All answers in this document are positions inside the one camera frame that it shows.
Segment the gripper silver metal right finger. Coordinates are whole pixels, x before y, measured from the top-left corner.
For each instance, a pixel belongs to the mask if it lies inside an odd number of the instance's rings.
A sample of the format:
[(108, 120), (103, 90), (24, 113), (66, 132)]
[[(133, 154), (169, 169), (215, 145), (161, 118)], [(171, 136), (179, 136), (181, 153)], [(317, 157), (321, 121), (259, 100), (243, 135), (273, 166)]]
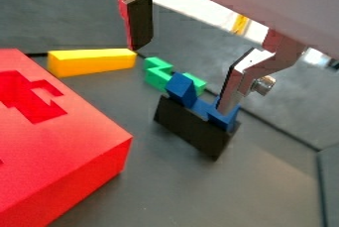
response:
[(275, 30), (267, 32), (261, 47), (247, 51), (229, 67), (216, 104), (223, 115), (231, 112), (252, 91), (268, 93), (275, 84), (268, 76), (293, 66), (304, 50), (305, 44), (297, 40)]

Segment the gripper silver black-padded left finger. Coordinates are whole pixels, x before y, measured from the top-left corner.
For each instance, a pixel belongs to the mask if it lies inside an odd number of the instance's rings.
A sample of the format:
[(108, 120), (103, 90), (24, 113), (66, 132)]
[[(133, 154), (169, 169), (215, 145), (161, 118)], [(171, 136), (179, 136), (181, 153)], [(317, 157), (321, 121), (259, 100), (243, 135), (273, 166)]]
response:
[(152, 0), (117, 0), (128, 47), (136, 51), (153, 37)]

